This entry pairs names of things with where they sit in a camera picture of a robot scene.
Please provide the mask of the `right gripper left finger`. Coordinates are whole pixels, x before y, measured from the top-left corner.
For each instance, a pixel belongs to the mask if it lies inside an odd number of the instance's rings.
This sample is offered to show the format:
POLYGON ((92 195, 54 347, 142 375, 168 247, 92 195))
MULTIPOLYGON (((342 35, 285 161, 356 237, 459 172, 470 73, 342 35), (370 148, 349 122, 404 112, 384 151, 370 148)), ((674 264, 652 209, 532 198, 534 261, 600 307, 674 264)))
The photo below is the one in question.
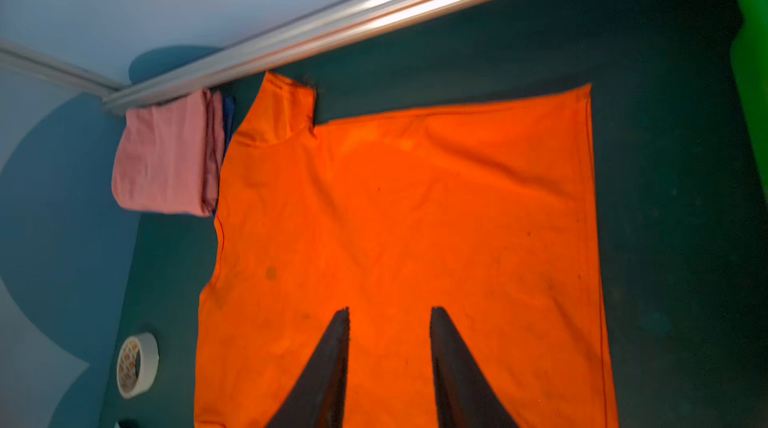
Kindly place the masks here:
POLYGON ((267 427, 342 427, 349 358, 349 309, 337 311, 267 427))

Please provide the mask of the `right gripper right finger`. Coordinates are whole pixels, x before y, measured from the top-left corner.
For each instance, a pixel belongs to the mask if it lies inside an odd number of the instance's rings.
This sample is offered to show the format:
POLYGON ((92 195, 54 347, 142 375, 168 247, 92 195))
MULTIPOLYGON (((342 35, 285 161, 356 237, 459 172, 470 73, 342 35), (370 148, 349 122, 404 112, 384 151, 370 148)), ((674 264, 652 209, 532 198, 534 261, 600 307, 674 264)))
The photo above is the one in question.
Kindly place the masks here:
POLYGON ((447 311, 430 316, 432 370, 440 427, 515 427, 447 311))

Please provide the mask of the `orange t-shirt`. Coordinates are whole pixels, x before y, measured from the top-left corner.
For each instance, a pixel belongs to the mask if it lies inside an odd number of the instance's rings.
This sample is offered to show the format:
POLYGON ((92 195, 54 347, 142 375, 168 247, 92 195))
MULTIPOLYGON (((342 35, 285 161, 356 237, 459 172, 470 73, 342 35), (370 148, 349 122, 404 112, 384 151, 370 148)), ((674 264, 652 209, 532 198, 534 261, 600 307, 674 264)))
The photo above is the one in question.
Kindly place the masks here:
POLYGON ((347 310, 345 425, 433 427, 442 307, 520 426, 616 426, 590 95, 318 126, 267 74, 223 163, 195 425, 265 426, 347 310))

